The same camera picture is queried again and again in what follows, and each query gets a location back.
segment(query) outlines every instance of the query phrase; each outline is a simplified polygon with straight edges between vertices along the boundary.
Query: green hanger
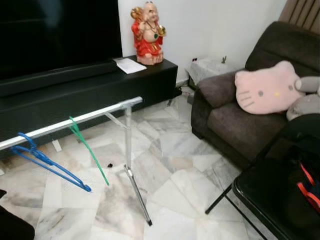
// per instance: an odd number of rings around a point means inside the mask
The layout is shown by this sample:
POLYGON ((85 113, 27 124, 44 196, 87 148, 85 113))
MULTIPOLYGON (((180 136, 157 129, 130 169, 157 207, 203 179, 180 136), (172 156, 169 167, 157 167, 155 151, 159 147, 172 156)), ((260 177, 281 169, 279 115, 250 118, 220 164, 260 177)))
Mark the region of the green hanger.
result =
POLYGON ((76 124, 76 122, 74 121, 74 119, 73 119, 71 116, 70 116, 70 120, 73 122, 72 126, 70 127, 70 130, 81 140, 81 142, 84 143, 84 145, 86 146, 86 148, 90 151, 90 153, 91 153, 93 159, 95 160, 95 163, 96 163, 96 165, 98 166, 98 168, 99 168, 99 170, 100 170, 100 172, 101 172, 101 174, 102 174, 102 176, 103 176, 106 184, 109 186, 110 184, 109 184, 109 182, 108 182, 108 180, 107 180, 107 178, 106 178, 106 175, 104 174, 104 171, 102 170, 102 168, 101 168, 101 166, 100 166, 100 164, 99 164, 99 162, 98 162, 98 160, 97 160, 94 152, 91 150, 91 148, 90 148, 90 146, 88 145, 88 143, 86 142, 84 136, 82 136, 82 134, 81 134, 81 132, 80 132, 80 130, 79 130, 78 125, 76 124))

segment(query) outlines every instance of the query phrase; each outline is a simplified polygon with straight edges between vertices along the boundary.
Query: sofa cushion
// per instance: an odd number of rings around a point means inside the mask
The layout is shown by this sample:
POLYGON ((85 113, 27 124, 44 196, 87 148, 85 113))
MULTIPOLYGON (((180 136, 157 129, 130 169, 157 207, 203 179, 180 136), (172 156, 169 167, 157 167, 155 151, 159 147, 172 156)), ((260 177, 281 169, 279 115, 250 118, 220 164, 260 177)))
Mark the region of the sofa cushion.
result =
POLYGON ((319 41, 319 34, 290 23, 273 22, 255 45, 245 69, 266 69, 287 60, 299 77, 319 76, 319 41))
POLYGON ((236 100, 235 75, 237 72, 212 76, 198 83, 198 91, 214 109, 236 100))
POLYGON ((253 115, 232 102, 213 109, 207 125, 252 161, 287 122, 283 114, 253 115))

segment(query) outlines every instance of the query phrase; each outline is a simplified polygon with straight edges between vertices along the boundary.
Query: clothes drying rack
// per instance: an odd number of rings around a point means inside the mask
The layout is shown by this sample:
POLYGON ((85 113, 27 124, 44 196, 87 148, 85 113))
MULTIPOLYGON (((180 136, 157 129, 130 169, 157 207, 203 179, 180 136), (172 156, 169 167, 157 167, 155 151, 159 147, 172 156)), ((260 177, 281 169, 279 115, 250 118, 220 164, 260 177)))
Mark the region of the clothes drying rack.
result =
MULTIPOLYGON (((132 115, 132 107, 136 104, 139 104, 143 101, 143 99, 138 96, 126 101, 122 101, 119 102, 117 104, 111 105, 111 106, 107 106, 105 108, 101 108, 99 110, 96 111, 92 111, 77 117, 74 117, 73 120, 79 124, 79 123, 83 123, 86 122, 88 120, 91 119, 95 119, 97 117, 100 116, 107 116, 108 118, 110 118, 112 121, 114 121, 116 124, 122 126, 125 129, 125 154, 126 154, 126 164, 123 166, 124 167, 124 171, 126 172, 127 176, 130 179, 130 182, 132 184, 132 187, 134 189, 134 192, 138 198, 138 201, 141 205, 144 217, 146 222, 149 224, 149 226, 152 225, 152 221, 149 217, 148 211, 146 209, 145 203, 142 199, 142 196, 140 194, 138 185, 136 183, 135 177, 134 177, 134 173, 131 170, 131 146, 132 146, 132 137, 131 137, 131 115, 132 115), (118 110, 124 110, 125 113, 125 124, 121 123, 117 118, 115 118, 111 113, 118 111, 118 110)), ((68 128, 70 126, 72 126, 73 122, 68 119, 65 121, 61 121, 58 122, 56 124, 53 125, 49 125, 40 129, 37 129, 35 131, 31 131, 28 132, 26 135, 32 139, 50 134, 50 133, 54 133, 56 131, 68 128)), ((16 136, 13 138, 10 138, 8 140, 2 141, 0 142, 0 151, 10 148, 12 146, 15 146, 17 144, 26 142, 26 139, 22 136, 16 136)))

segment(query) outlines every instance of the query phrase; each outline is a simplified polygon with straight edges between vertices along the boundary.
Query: gray plush toy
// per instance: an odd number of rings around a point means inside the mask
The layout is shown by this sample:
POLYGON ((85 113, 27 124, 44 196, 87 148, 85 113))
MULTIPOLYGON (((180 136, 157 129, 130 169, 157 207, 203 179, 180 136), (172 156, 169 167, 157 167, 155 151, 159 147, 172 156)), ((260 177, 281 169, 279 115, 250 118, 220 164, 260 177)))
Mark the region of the gray plush toy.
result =
POLYGON ((303 93, 315 93, 300 97, 286 112, 291 121, 301 115, 320 114, 320 77, 305 76, 295 81, 295 88, 303 93))

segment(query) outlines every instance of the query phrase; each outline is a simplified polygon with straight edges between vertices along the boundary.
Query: black tv cabinet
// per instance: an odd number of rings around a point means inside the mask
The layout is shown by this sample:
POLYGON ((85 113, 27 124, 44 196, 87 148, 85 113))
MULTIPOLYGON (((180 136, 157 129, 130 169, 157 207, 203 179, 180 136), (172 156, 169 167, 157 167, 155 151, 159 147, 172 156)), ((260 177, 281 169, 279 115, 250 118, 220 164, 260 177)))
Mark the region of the black tv cabinet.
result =
MULTIPOLYGON (((118 102, 141 96, 143 103, 136 111, 174 97, 178 66, 164 60, 147 70, 125 74, 120 69, 107 74, 86 77, 9 95, 0 98, 0 141, 79 116, 118 102)), ((114 113, 117 117, 122 112, 114 113)), ((107 121, 99 117, 79 124, 86 129, 107 121)), ((69 129, 35 139, 38 145, 46 144, 71 134, 69 129)), ((8 154, 0 152, 0 158, 8 154)))

